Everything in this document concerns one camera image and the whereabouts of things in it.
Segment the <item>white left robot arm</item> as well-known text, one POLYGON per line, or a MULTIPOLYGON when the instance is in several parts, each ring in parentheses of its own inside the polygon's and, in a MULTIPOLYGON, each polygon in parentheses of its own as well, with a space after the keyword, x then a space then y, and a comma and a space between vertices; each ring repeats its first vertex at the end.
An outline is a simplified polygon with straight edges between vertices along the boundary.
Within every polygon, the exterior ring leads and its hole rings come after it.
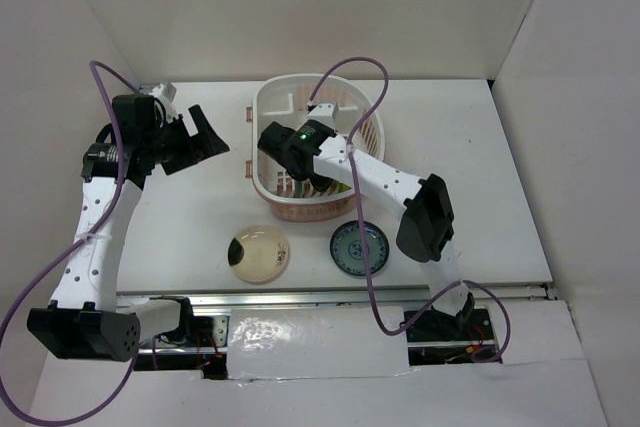
POLYGON ((126 362, 157 336, 184 346, 197 334, 186 298, 157 297, 118 308, 118 271, 132 215, 154 168, 171 175, 229 147, 199 105, 188 110, 196 134, 152 95, 118 95, 111 111, 115 124, 104 126, 83 156, 78 247, 48 306, 31 309, 27 320, 28 330, 58 359, 126 362))

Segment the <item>large blue floral plate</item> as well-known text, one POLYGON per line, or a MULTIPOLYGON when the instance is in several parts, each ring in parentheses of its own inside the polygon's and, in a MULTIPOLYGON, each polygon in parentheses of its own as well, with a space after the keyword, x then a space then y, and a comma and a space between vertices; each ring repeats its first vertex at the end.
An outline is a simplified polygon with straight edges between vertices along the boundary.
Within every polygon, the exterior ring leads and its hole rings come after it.
POLYGON ((303 181, 295 181, 294 182, 294 197, 295 198, 303 198, 304 197, 304 182, 303 181))

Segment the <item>black glossy plate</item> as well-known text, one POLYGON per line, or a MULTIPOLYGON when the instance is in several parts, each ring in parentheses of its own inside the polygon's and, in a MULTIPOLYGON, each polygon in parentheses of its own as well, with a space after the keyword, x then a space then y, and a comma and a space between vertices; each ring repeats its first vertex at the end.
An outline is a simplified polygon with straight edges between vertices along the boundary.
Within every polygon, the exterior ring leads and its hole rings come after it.
POLYGON ((310 177, 310 183, 315 191, 322 193, 331 187, 334 180, 329 177, 314 174, 310 177))

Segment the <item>cream translucent plate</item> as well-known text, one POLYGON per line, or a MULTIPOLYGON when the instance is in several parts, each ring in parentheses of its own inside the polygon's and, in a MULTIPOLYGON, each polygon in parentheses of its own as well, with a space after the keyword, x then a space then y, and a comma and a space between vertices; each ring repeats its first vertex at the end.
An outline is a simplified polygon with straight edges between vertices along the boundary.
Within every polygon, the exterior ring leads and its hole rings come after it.
POLYGON ((227 261, 232 273, 250 284, 266 284, 279 277, 288 265, 290 246, 277 227, 251 225, 232 238, 227 261))

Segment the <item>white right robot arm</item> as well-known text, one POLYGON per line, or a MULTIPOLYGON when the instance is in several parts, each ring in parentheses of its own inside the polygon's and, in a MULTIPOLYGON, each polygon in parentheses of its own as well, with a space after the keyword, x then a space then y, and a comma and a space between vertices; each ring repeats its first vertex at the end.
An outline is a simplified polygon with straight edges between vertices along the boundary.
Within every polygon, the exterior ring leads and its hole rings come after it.
POLYGON ((395 244, 410 260, 437 264, 454 235, 444 180, 403 172, 356 148, 329 122, 292 128, 274 120, 253 128, 252 181, 283 220, 338 217, 368 199, 399 223, 395 244))

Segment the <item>small blue floral plate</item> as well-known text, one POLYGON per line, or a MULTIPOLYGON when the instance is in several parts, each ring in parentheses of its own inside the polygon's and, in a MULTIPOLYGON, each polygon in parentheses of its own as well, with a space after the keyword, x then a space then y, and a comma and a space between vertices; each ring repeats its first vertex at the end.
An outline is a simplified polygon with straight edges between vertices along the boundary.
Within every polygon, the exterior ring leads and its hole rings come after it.
MULTIPOLYGON (((375 224, 368 221, 365 225, 365 240, 368 251, 371 275, 375 276, 386 266, 390 246, 387 236, 375 224)), ((365 278, 364 245, 361 242, 357 220, 339 226, 331 236, 329 252, 334 264, 345 274, 365 278)))

